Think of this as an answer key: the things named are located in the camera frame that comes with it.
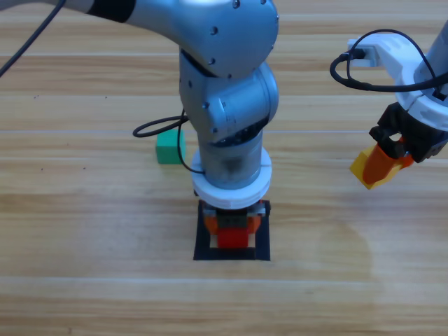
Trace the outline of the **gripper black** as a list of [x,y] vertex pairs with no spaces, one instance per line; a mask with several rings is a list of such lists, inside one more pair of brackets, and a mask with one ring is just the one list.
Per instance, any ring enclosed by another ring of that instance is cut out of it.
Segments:
[[401,169],[437,155],[447,144],[447,131],[430,127],[412,117],[401,105],[390,104],[373,127],[376,141],[363,168],[367,184],[385,182]]
[[218,243],[219,228],[247,228],[247,242],[256,240],[256,233],[262,219],[270,215],[271,204],[268,200],[260,200],[243,209],[218,209],[205,201],[199,201],[199,219],[208,230],[211,243]]

